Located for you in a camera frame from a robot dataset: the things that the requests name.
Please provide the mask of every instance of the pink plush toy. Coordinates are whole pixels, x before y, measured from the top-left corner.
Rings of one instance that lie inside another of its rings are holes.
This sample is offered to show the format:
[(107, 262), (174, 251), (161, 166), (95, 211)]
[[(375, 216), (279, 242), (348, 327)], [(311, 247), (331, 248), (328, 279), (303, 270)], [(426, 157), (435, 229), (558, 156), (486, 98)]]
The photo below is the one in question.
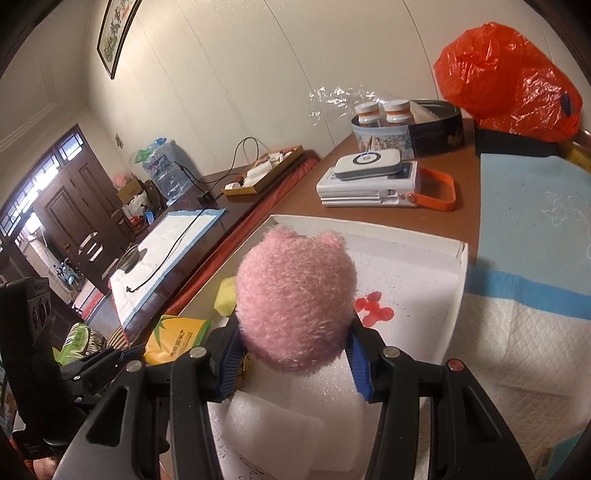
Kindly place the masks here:
[(271, 368), (303, 374), (331, 363), (345, 347), (356, 276), (341, 235), (269, 230), (236, 276), (236, 314), (248, 351)]

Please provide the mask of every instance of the ceiling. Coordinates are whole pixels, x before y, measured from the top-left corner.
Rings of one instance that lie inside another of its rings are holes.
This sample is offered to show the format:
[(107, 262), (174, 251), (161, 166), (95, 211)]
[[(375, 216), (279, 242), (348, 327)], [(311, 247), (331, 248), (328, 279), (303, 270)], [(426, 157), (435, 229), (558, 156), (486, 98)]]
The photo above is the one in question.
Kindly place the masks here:
[(96, 0), (64, 0), (24, 41), (0, 78), (0, 153), (44, 118), (86, 103), (89, 25)]

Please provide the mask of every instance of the wooden table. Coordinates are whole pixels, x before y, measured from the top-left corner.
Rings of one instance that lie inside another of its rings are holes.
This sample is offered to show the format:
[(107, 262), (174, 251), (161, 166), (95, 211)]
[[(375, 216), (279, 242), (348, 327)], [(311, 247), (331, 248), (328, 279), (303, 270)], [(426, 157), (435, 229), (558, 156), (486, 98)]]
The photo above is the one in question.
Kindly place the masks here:
[[(185, 282), (191, 275), (199, 268), (199, 266), (207, 259), (207, 257), (216, 249), (216, 247), (224, 240), (224, 238), (232, 231), (232, 229), (246, 217), (253, 208), (269, 193), (272, 188), (281, 182), (286, 175), (293, 171), (306, 158), (306, 153), (295, 160), (284, 172), (282, 172), (271, 184), (269, 184), (260, 194), (256, 195), (239, 195), (231, 197), (230, 199), (222, 195), (217, 201), (209, 205), (207, 208), (222, 209), (225, 208), (224, 214), (212, 225), (212, 227), (205, 232), (198, 242), (193, 245), (190, 250), (179, 259), (178, 263), (170, 270), (164, 278), (158, 283), (156, 289), (149, 296), (149, 298), (141, 306), (140, 310), (131, 318), (124, 328), (124, 334), (129, 343), (134, 343), (136, 340), (142, 339), (141, 334), (145, 330), (155, 325), (155, 320), (163, 313), (168, 301), (173, 298), (177, 292), (184, 286)], [(222, 188), (233, 175), (239, 173), (244, 167), (236, 168), (230, 172), (227, 177), (228, 180), (222, 180), (212, 189), (212, 195), (215, 198), (222, 191)], [(217, 180), (221, 173), (212, 174), (203, 178), (204, 181)], [(206, 184), (199, 184), (204, 190), (208, 189)], [(156, 225), (166, 216), (167, 212), (178, 210), (200, 210), (203, 209), (199, 203), (199, 197), (202, 193), (196, 188), (192, 187), (187, 193), (172, 204), (169, 208), (161, 214), (153, 225), (150, 226), (151, 231)]]
[(350, 135), (275, 205), (271, 214), (356, 220), (454, 238), (468, 244), (470, 260), (475, 262), (480, 232), (480, 161), (474, 153), (470, 123), (465, 122), (465, 129), (468, 135), (464, 148), (418, 161), (423, 167), (443, 171), (454, 178), (457, 208), (453, 212), (424, 208), (324, 207), (316, 193), (316, 184), (340, 157), (359, 152), (355, 137)]

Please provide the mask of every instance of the red paint splatter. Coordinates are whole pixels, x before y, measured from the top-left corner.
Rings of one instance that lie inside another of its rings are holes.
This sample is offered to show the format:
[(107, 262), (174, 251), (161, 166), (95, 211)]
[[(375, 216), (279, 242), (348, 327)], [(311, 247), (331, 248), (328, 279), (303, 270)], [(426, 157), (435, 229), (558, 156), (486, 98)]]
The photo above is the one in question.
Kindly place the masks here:
[(382, 299), (382, 292), (373, 291), (372, 293), (368, 294), (367, 299), (369, 301), (380, 301)]
[(361, 297), (360, 299), (356, 299), (353, 302), (353, 308), (355, 309), (355, 311), (357, 313), (361, 312), (365, 306), (367, 305), (367, 300), (365, 300), (365, 298)]
[(365, 310), (371, 313), (378, 313), (380, 308), (382, 307), (379, 306), (379, 303), (377, 301), (369, 301), (365, 306)]
[(379, 319), (383, 322), (387, 322), (394, 318), (394, 311), (390, 307), (384, 307), (379, 311)]
[(379, 320), (381, 320), (381, 319), (377, 313), (369, 312), (365, 317), (363, 317), (363, 320), (361, 320), (361, 323), (363, 324), (364, 327), (371, 328)]
[(377, 322), (388, 322), (394, 318), (394, 310), (390, 307), (382, 308), (379, 301), (382, 299), (382, 292), (373, 291), (365, 297), (356, 299), (353, 308), (357, 313), (366, 311), (361, 323), (364, 327), (373, 327)]

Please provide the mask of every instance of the orange handle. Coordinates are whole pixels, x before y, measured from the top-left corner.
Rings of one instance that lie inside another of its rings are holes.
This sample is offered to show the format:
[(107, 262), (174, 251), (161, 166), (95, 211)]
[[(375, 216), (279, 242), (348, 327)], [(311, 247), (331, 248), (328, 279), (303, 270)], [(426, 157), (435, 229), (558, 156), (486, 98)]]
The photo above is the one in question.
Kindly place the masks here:
[(407, 197), (408, 200), (421, 207), (429, 208), (431, 210), (438, 210), (439, 212), (453, 211), (456, 208), (456, 186), (454, 184), (453, 178), (451, 178), (447, 173), (431, 170), (430, 168), (419, 167), (418, 172), (422, 179), (428, 177), (446, 184), (452, 192), (452, 198), (450, 200), (441, 200), (428, 195), (423, 195), (421, 193), (411, 193)]

